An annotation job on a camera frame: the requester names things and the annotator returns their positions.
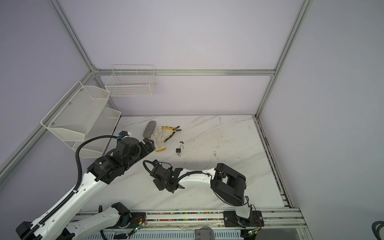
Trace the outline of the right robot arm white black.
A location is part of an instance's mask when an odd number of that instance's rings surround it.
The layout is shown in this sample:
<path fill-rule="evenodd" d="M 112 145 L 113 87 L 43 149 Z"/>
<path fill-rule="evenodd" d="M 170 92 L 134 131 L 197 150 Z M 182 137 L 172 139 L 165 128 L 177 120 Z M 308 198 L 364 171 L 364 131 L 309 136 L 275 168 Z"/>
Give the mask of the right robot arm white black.
<path fill-rule="evenodd" d="M 173 166 L 166 169 L 163 162 L 145 160 L 143 166 L 159 191 L 166 190 L 173 194 L 192 187 L 211 189 L 224 204 L 235 208 L 223 213 L 226 227 L 260 229 L 265 226 L 261 211 L 257 211 L 245 195 L 246 177 L 225 164 L 218 163 L 208 170 L 174 169 Z"/>

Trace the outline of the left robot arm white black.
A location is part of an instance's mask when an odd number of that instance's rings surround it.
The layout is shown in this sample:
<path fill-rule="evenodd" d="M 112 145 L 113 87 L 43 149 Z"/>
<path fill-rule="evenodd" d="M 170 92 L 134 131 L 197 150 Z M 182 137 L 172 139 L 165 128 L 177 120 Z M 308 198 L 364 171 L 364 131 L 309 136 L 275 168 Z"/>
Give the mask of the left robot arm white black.
<path fill-rule="evenodd" d="M 90 218 L 77 223 L 71 222 L 96 193 L 155 150 L 153 140 L 145 138 L 140 142 L 125 131 L 114 138 L 117 146 L 97 158 L 86 173 L 82 170 L 80 151 L 85 145 L 100 140 L 101 137 L 87 140 L 78 147 L 75 152 L 78 179 L 74 188 L 33 222 L 22 222 L 16 228 L 20 239 L 80 240 L 109 227 L 126 228 L 130 224 L 131 212 L 120 202 Z"/>

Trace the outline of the black padlock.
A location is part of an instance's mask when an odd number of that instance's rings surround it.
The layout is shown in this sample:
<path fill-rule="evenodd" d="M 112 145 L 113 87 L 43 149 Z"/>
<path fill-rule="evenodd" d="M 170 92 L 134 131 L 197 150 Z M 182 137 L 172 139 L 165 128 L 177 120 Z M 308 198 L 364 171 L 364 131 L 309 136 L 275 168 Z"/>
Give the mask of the black padlock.
<path fill-rule="evenodd" d="M 184 150 L 184 146 L 183 145 L 180 145 L 178 148 L 176 148 L 176 153 L 177 155 L 180 157 L 182 152 Z"/>

